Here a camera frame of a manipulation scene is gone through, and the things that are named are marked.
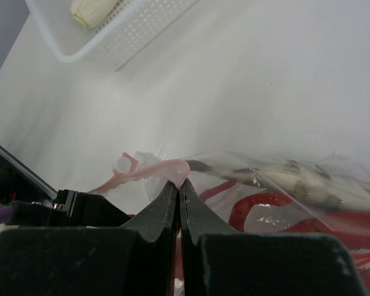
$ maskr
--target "white table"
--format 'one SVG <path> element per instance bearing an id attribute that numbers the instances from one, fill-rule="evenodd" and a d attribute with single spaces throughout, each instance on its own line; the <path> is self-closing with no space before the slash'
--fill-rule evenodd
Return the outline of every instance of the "white table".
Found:
<path id="1" fill-rule="evenodd" d="M 201 0 L 115 73 L 59 63 L 30 17 L 0 71 L 0 143 L 79 191 L 123 151 L 335 154 L 370 169 L 370 0 Z"/>

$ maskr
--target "white plastic basket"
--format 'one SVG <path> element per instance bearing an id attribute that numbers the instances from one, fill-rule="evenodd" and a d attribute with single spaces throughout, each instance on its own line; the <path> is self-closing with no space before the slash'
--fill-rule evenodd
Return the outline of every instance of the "white plastic basket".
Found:
<path id="1" fill-rule="evenodd" d="M 26 0 L 44 39 L 62 62 L 87 58 L 116 70 L 198 0 L 120 0 L 105 21 L 85 30 L 73 0 Z"/>

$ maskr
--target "tabletop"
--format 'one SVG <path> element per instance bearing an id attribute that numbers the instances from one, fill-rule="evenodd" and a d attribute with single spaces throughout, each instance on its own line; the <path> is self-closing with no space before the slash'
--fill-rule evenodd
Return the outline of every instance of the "tabletop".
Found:
<path id="1" fill-rule="evenodd" d="M 78 191 L 137 150 L 341 155 L 370 171 L 370 0 L 200 0 L 116 72 L 58 62 L 29 17 L 0 71 L 0 144 Z"/>

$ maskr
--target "gray floor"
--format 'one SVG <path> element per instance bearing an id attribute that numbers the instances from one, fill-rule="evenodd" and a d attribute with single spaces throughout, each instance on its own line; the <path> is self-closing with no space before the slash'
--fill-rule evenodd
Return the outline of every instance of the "gray floor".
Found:
<path id="1" fill-rule="evenodd" d="M 28 15 L 24 0 L 0 0 L 0 68 Z"/>

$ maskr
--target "corn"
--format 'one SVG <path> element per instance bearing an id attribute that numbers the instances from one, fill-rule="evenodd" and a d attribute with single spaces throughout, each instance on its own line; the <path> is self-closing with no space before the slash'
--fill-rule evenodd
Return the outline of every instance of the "corn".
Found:
<path id="1" fill-rule="evenodd" d="M 119 0 L 74 0 L 70 8 L 78 22 L 87 29 L 100 25 Z"/>

